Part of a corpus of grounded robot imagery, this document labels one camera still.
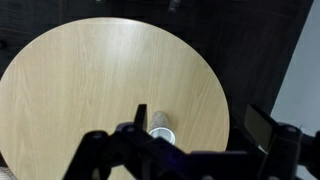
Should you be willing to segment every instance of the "cup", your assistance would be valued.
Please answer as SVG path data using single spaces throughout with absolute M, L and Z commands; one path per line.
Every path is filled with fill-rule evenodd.
M 160 111 L 152 114 L 149 134 L 154 138 L 162 137 L 171 144 L 174 144 L 176 140 L 175 135 L 170 130 L 168 117 L 164 112 Z
M 6 167 L 0 167 L 0 180 L 17 180 L 11 170 Z

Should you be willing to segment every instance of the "dark background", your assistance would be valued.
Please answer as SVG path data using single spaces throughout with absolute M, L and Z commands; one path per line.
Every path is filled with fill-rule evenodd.
M 225 91 L 231 124 L 247 104 L 268 114 L 284 79 L 312 0 L 0 0 L 0 75 L 30 41 L 58 25 L 90 17 L 123 17 L 161 27 L 208 62 Z

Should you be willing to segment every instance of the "round wooden table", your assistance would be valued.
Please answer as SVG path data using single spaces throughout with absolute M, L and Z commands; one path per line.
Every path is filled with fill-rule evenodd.
M 112 134 L 138 104 L 167 114 L 175 145 L 223 151 L 224 92 L 206 61 L 155 26 L 93 18 L 52 29 L 28 44 L 0 83 L 0 150 L 18 179 L 61 179 L 82 136 Z M 129 179 L 122 167 L 111 179 Z

